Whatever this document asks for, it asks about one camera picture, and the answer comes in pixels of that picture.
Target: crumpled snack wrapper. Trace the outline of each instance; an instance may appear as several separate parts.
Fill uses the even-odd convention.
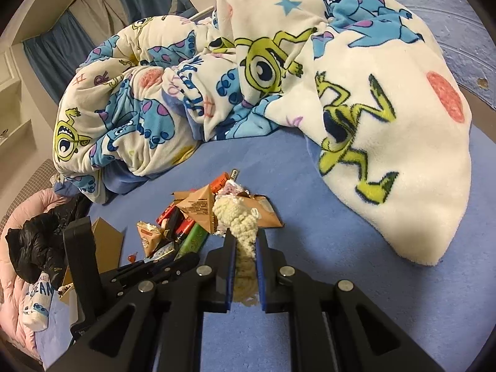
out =
[[[177,204],[177,207],[188,217],[193,218],[208,233],[215,232],[215,219],[212,207],[214,196],[210,190],[210,185],[202,187],[194,192],[174,192],[188,193],[188,196]]]
[[[136,226],[138,227],[139,237],[141,238],[141,243],[145,250],[145,256],[148,257],[154,252],[162,240],[162,231],[157,226],[143,221],[137,222]]]
[[[188,191],[175,191],[174,193],[172,193],[172,195],[174,196],[174,201],[177,203],[175,203],[176,205],[179,204],[181,201],[183,201],[184,199],[188,198],[189,195],[193,192],[195,192],[196,190],[188,190]]]
[[[241,199],[245,206],[250,209],[254,208],[258,212],[259,228],[278,228],[284,225],[277,217],[267,197],[256,194],[249,197],[241,196]]]

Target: green one-eyed monster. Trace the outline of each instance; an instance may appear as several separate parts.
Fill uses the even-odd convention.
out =
[[[337,94],[337,97],[323,108],[324,126],[334,141],[326,137],[322,142],[321,157],[318,161],[321,175],[328,174],[338,163],[357,165],[359,182],[355,188],[356,192],[366,202],[384,203],[398,172],[388,172],[379,182],[368,181],[368,154],[353,148],[352,144],[363,112],[382,122],[389,123],[396,119],[391,102],[372,74],[369,76],[370,93],[379,108],[364,104],[346,105],[350,93],[342,86],[326,81],[325,71],[316,73],[315,82],[319,98],[322,98],[328,88]]]
[[[91,137],[83,136],[73,127],[74,119],[79,117],[78,108],[65,111],[68,121],[59,120],[55,126],[54,151],[59,160],[67,162],[78,152],[78,146],[87,146]]]
[[[301,78],[303,74],[302,64],[292,60],[286,66],[288,54],[281,48],[282,41],[291,43],[306,42],[316,28],[310,28],[294,36],[285,31],[279,31],[274,39],[263,37],[254,41],[247,38],[237,38],[234,43],[225,38],[218,38],[210,43],[213,52],[224,53],[227,49],[237,46],[247,46],[246,57],[240,66],[245,68],[245,78],[248,83],[260,91],[260,98],[269,94],[281,92],[282,78],[286,73]]]

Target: trash pile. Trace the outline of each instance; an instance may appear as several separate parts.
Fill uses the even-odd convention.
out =
[[[217,220],[213,206],[221,197],[238,197],[257,219],[259,228],[282,227],[269,199],[250,194],[236,183],[237,169],[224,172],[200,189],[175,191],[169,206],[156,219],[156,225],[139,221],[136,226],[143,244],[145,261],[174,261],[186,253],[198,253],[209,234],[225,236],[227,227]],[[128,260],[136,261],[137,253]]]

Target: beige curtain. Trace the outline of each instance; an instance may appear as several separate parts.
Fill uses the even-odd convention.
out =
[[[75,0],[69,10],[96,46],[129,25],[121,0]]]

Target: cartoon print blanket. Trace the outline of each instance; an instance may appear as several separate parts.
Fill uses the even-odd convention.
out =
[[[466,209],[470,122],[433,35],[394,0],[217,0],[210,19],[145,18],[95,48],[60,101],[54,162],[102,202],[110,161],[147,175],[198,141],[298,127],[339,199],[434,265]]]

